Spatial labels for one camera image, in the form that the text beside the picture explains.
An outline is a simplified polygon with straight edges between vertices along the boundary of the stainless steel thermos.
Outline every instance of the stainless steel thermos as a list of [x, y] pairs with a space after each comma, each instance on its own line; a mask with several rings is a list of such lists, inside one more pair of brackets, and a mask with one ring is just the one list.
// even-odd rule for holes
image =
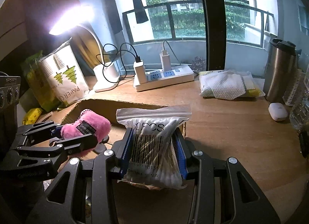
[[295, 61], [295, 44], [278, 38], [270, 41], [263, 88], [269, 102], [282, 101], [288, 81], [295, 70]]

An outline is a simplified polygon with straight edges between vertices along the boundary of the metal screw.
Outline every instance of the metal screw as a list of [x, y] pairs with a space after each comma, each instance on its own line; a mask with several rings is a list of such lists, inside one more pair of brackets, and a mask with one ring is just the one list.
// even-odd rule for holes
[[113, 150], [106, 150], [106, 151], [104, 152], [104, 155], [105, 155], [105, 156], [111, 156], [111, 155], [113, 155], [113, 153], [114, 153]]
[[193, 154], [194, 154], [195, 156], [202, 156], [202, 155], [203, 155], [203, 152], [202, 152], [201, 150], [195, 150], [195, 151], [193, 152]]
[[237, 159], [234, 158], [234, 157], [230, 157], [229, 158], [229, 163], [236, 164], [237, 163]]
[[70, 159], [70, 164], [71, 164], [71, 165], [76, 165], [78, 162], [79, 162], [79, 159], [78, 159], [78, 158], [72, 158], [72, 159]]

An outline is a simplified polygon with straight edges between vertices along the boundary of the yellow package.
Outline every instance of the yellow package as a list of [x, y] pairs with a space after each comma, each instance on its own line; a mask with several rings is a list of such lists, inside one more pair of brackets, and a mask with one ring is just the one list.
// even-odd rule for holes
[[23, 125], [34, 124], [39, 119], [42, 112], [42, 108], [33, 108], [29, 110], [29, 112], [27, 112], [27, 114], [24, 116]]

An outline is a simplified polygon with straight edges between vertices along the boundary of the white charger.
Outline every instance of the white charger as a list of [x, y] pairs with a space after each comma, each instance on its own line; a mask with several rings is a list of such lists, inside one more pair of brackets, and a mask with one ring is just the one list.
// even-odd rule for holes
[[160, 53], [160, 60], [162, 65], [162, 70], [164, 72], [169, 72], [172, 70], [170, 55], [167, 53], [165, 49]]
[[136, 62], [136, 59], [135, 59], [133, 68], [135, 71], [135, 76], [138, 79], [138, 82], [140, 84], [146, 83], [148, 80], [147, 80], [146, 73], [145, 73], [144, 61], [140, 60], [140, 62]]

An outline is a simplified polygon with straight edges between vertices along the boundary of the barcode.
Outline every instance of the barcode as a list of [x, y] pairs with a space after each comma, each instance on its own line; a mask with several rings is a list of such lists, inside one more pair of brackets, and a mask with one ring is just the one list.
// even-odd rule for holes
[[159, 165], [162, 143], [162, 136], [133, 134], [130, 161], [147, 165]]

